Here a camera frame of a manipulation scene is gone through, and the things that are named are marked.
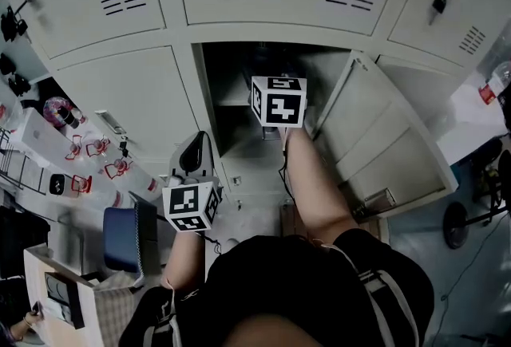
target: key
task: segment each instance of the key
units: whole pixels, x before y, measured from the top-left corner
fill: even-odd
[[[433,0],[433,4],[431,5],[430,25],[433,24],[433,21],[437,15],[444,12],[446,5],[447,0]]]

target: black shirt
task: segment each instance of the black shirt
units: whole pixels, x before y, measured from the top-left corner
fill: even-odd
[[[359,272],[384,270],[398,283],[418,327],[421,344],[434,308],[433,288],[422,269],[368,232],[344,232],[334,243]],[[383,345],[369,296],[347,259],[300,237],[257,236],[213,263],[194,296],[180,300],[176,317],[183,345],[222,345],[243,319],[286,317],[322,345]],[[390,291],[374,298],[396,347],[413,345],[413,333]]]

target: locker handle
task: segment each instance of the locker handle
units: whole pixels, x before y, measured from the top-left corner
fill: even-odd
[[[115,134],[126,134],[126,131],[121,127],[117,120],[109,113],[108,110],[96,110],[97,116],[112,130]]]

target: white box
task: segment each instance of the white box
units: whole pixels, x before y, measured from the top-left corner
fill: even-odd
[[[252,77],[252,111],[262,126],[299,128],[307,107],[307,79]]]
[[[25,153],[39,167],[51,172],[67,175],[83,175],[76,161],[65,159],[70,153],[71,140],[65,138],[50,122],[41,116],[35,108],[23,110],[23,122],[10,134],[9,143]]]
[[[165,218],[177,231],[210,230],[220,204],[215,182],[163,188]]]

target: backpack strap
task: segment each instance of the backpack strap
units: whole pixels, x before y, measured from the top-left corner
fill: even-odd
[[[376,320],[378,322],[378,327],[380,329],[380,333],[382,335],[383,343],[385,347],[394,347],[394,339],[392,337],[392,332],[390,331],[390,327],[385,319],[385,315],[382,312],[381,307],[375,301],[373,297],[373,293],[376,291],[387,288],[394,295],[396,302],[401,308],[403,314],[406,317],[406,320],[410,324],[412,332],[414,334],[414,347],[419,347],[419,336],[417,330],[417,324],[414,319],[414,315],[408,302],[406,301],[405,295],[401,291],[398,283],[384,270],[377,270],[373,272],[372,270],[368,270],[365,272],[358,272],[357,267],[354,265],[353,261],[351,261],[350,257],[343,250],[339,249],[336,245],[331,244],[323,244],[322,247],[333,249],[338,251],[340,254],[344,256],[344,258],[350,263],[351,267],[353,267],[355,273],[358,275],[358,279],[364,285],[366,289],[367,295],[369,296],[370,303],[373,306],[374,314],[376,315]]]

